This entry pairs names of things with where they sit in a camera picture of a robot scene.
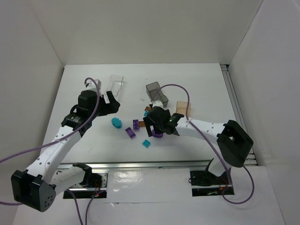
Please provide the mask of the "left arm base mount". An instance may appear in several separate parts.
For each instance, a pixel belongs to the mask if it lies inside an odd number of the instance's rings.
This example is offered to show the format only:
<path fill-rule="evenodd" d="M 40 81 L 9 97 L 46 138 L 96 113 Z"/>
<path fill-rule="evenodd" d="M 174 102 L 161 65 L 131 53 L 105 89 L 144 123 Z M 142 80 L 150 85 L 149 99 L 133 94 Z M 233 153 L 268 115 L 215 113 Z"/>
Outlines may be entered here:
<path fill-rule="evenodd" d="M 104 199 L 107 197 L 108 172 L 93 174 L 88 185 L 75 184 L 69 188 L 77 199 Z"/>

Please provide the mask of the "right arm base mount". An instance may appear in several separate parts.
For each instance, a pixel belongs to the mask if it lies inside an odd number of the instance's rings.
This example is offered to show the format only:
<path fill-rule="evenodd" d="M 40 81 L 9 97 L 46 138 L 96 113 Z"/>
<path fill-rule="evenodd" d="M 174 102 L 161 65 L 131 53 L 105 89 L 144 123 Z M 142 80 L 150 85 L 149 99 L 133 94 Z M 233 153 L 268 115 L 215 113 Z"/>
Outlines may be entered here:
<path fill-rule="evenodd" d="M 192 196 L 217 196 L 234 195 L 233 186 L 229 184 L 229 179 L 224 172 L 217 177 L 207 171 L 190 171 L 188 179 L 192 189 Z"/>

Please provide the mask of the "purple oval lego piece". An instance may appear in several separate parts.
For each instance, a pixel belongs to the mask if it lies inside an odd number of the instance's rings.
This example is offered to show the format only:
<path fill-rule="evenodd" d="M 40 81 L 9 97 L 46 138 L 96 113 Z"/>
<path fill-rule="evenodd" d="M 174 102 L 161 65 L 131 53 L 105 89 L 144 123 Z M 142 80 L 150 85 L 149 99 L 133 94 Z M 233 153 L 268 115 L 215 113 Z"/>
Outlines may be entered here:
<path fill-rule="evenodd" d="M 163 133 L 159 130 L 152 129 L 152 136 L 155 138 L 162 138 Z"/>

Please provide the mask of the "purple tall lego brick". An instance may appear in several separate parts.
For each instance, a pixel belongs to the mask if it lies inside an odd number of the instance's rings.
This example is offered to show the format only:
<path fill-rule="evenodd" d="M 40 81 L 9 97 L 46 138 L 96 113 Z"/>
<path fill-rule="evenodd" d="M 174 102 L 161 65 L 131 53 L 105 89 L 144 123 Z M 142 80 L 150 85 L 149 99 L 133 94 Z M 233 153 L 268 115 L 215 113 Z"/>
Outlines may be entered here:
<path fill-rule="evenodd" d="M 133 120 L 133 130 L 139 130 L 139 120 Z"/>

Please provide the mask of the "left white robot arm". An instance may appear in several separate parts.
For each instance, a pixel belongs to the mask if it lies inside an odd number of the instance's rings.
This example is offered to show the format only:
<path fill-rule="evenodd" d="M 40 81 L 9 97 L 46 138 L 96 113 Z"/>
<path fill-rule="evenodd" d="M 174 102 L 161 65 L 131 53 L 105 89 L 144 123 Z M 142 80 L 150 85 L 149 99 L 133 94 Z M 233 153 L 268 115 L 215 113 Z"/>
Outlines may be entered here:
<path fill-rule="evenodd" d="M 108 91 L 108 102 L 100 92 L 101 82 L 87 78 L 86 89 L 61 123 L 55 138 L 43 147 L 40 156 L 24 171 L 11 176 L 14 200 L 40 212 L 49 209 L 55 197 L 75 184 L 83 187 L 101 183 L 101 176 L 84 163 L 74 163 L 64 172 L 57 172 L 65 156 L 92 126 L 96 117 L 116 113 L 120 104 Z"/>

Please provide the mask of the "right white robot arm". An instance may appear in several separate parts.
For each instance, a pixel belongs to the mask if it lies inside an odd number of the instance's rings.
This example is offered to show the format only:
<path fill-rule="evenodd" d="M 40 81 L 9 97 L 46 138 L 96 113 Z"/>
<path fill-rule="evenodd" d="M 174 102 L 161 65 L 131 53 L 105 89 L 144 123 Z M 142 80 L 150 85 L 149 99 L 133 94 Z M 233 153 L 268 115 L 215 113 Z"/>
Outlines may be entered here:
<path fill-rule="evenodd" d="M 207 171 L 216 177 L 229 172 L 232 167 L 241 168 L 253 147 L 252 138 L 234 120 L 226 123 L 195 120 L 180 113 L 171 114 L 159 106 L 153 106 L 143 118 L 148 136 L 167 134 L 189 136 L 205 140 L 216 157 Z"/>

